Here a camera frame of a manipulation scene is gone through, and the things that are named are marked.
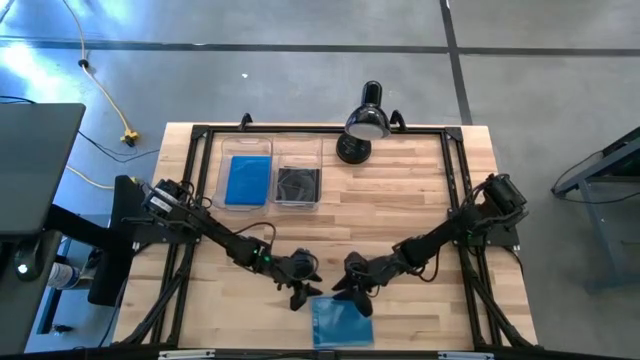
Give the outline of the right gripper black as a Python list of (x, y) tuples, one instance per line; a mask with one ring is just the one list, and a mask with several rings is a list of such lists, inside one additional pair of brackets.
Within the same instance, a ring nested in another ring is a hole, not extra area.
[[(373, 313), (372, 302), (367, 294), (372, 288), (386, 286), (400, 274), (399, 262), (395, 257), (377, 257), (364, 262), (349, 265), (349, 272), (356, 283), (357, 291), (351, 294), (352, 302), (364, 317)], [(341, 278), (333, 287), (333, 291), (345, 291), (351, 287), (351, 280)]]

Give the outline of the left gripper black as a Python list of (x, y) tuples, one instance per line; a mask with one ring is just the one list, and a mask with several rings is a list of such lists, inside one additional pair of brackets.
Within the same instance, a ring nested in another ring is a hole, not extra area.
[(290, 309), (292, 311), (299, 310), (306, 303), (307, 296), (319, 296), (323, 294), (321, 290), (307, 283), (309, 277), (295, 278), (293, 276), (293, 261), (291, 257), (275, 257), (272, 275), (280, 284), (293, 287), (296, 292), (303, 293), (293, 294), (290, 297)]

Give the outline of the blue jewel case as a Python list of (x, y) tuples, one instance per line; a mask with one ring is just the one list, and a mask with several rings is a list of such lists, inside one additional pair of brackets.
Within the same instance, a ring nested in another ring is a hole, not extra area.
[(270, 174), (270, 156), (233, 156), (225, 204), (263, 206), (267, 200)]
[(374, 343), (370, 318), (352, 302), (317, 297), (311, 302), (312, 340), (316, 349), (367, 347)]

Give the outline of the black jewel case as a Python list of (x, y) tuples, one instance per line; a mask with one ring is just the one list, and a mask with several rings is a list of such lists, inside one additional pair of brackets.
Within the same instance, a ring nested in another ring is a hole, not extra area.
[(320, 200), (321, 170), (319, 168), (284, 167), (278, 170), (275, 201), (312, 204)]

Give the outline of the clear plastic bin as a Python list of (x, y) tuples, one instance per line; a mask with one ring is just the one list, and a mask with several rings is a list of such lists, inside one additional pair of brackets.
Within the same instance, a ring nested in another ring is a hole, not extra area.
[(270, 156), (272, 168), (272, 141), (265, 137), (229, 137), (221, 143), (221, 161), (218, 171), (216, 190), (213, 195), (213, 204), (216, 208), (231, 212), (257, 212), (262, 210), (268, 200), (270, 185), (266, 203), (263, 206), (238, 206), (226, 205), (225, 194), (228, 183), (231, 158), (233, 156)]
[(272, 148), (272, 184), (270, 200), (281, 208), (314, 210), (317, 203), (293, 204), (275, 201), (277, 174), (280, 168), (319, 168), (321, 170), (321, 194), (322, 194), (322, 167), (323, 167), (323, 141), (319, 136), (306, 133), (281, 133), (273, 138)]

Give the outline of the silver edge clamp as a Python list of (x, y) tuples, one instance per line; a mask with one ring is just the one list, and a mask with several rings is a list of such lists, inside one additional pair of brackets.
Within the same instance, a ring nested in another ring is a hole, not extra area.
[(437, 354), (438, 360), (495, 360), (492, 353), (471, 351), (441, 351)]
[(214, 349), (177, 349), (160, 351), (157, 360), (207, 360), (215, 359)]

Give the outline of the black desk lamp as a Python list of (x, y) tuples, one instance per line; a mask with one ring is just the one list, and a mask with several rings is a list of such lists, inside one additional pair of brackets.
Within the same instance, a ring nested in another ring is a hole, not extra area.
[(378, 81), (364, 84), (361, 104), (349, 115), (336, 143), (336, 153), (343, 162), (364, 163), (372, 153), (372, 141), (390, 135), (390, 120), (381, 108), (382, 94), (383, 88)]

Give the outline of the black support stand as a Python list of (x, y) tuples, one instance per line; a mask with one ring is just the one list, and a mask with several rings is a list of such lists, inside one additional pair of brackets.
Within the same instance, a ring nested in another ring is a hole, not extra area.
[(101, 251), (88, 301), (113, 306), (134, 257), (135, 225), (125, 219), (138, 217), (145, 194), (130, 177), (115, 178), (110, 225), (101, 227), (58, 205), (52, 205), (44, 228), (56, 230)]

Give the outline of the clear plastic bottle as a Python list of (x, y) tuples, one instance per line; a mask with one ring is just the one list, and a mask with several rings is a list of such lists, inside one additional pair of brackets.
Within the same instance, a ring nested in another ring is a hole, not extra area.
[(57, 290), (82, 289), (84, 284), (81, 270), (68, 264), (54, 262), (47, 286)]

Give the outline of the blue-grey metal cart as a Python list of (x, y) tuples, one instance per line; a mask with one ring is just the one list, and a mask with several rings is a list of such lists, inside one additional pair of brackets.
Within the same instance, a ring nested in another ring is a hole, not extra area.
[(640, 126), (567, 169), (550, 189), (556, 199), (585, 206), (595, 237), (606, 254), (610, 274), (587, 282), (585, 289), (597, 293), (640, 285), (640, 272), (626, 269), (624, 244), (607, 235), (606, 219), (600, 211), (601, 206), (640, 198), (640, 190), (614, 199), (595, 200), (595, 183), (640, 185)]

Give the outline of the black computer mouse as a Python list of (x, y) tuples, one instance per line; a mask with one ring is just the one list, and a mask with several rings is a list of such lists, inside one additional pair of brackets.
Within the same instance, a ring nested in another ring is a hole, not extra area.
[(37, 237), (22, 240), (16, 245), (13, 266), (19, 280), (34, 281), (41, 275), (43, 264), (42, 245)]

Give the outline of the black side desk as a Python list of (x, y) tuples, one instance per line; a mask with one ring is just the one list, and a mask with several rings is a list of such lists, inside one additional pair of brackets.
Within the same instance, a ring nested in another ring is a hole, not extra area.
[(0, 254), (0, 356), (24, 352), (36, 314), (47, 286), (62, 234), (47, 231), (39, 235), (40, 274), (32, 281), (18, 277), (14, 263), (18, 245), (3, 243)]

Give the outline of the dark grey monitor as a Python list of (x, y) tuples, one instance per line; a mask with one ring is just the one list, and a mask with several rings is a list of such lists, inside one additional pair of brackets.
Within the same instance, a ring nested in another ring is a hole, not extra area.
[(0, 105), (0, 238), (43, 227), (86, 106)]

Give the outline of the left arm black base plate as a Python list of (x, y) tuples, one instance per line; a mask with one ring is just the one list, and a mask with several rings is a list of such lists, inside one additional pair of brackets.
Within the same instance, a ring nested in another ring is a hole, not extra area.
[(132, 226), (138, 242), (192, 244), (200, 239), (201, 232), (189, 221), (189, 216), (189, 212), (181, 208), (170, 212), (146, 208), (140, 215), (123, 222)]

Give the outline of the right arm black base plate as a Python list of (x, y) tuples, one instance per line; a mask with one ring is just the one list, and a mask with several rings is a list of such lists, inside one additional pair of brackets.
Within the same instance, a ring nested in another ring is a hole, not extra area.
[(513, 247), (519, 245), (516, 224), (527, 215), (526, 210), (508, 214), (465, 208), (451, 211), (447, 220), (454, 224), (454, 239), (467, 247)]

